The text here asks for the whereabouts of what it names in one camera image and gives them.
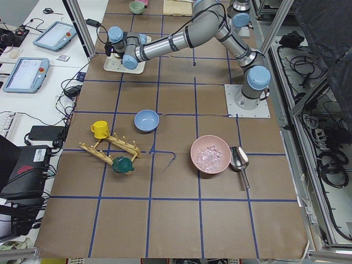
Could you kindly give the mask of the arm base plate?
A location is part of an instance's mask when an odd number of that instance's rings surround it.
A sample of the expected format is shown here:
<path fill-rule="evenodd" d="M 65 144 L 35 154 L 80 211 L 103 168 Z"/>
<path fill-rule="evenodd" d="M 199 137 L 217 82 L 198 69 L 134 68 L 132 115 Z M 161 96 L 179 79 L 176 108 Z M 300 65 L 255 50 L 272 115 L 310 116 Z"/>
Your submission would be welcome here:
<path fill-rule="evenodd" d="M 225 84 L 225 99 L 230 117 L 270 118 L 267 100 L 248 99 L 241 93 L 242 85 Z"/>
<path fill-rule="evenodd" d="M 247 26 L 243 27 L 235 27 L 234 31 L 237 33 L 237 35 L 243 39 L 249 39 L 250 38 L 250 31 Z"/>

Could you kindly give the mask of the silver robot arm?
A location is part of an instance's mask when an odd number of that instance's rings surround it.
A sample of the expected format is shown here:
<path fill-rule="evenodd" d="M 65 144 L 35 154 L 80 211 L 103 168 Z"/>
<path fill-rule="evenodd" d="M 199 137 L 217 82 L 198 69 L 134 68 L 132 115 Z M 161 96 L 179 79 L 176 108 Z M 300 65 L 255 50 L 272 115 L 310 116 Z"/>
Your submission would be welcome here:
<path fill-rule="evenodd" d="M 232 24 L 236 28 L 247 26 L 250 22 L 250 1 L 235 0 L 230 2 L 228 15 L 231 18 Z"/>
<path fill-rule="evenodd" d="M 133 70 L 141 62 L 184 48 L 195 48 L 216 38 L 243 69 L 243 97 L 258 100 L 270 82 L 271 73 L 263 66 L 263 53 L 251 49 L 238 35 L 238 29 L 249 23 L 249 10 L 248 1 L 231 1 L 229 8 L 219 1 L 194 1 L 189 22 L 176 32 L 152 42 L 147 42 L 144 34 L 111 27 L 107 31 L 105 54 L 116 53 L 124 67 Z"/>

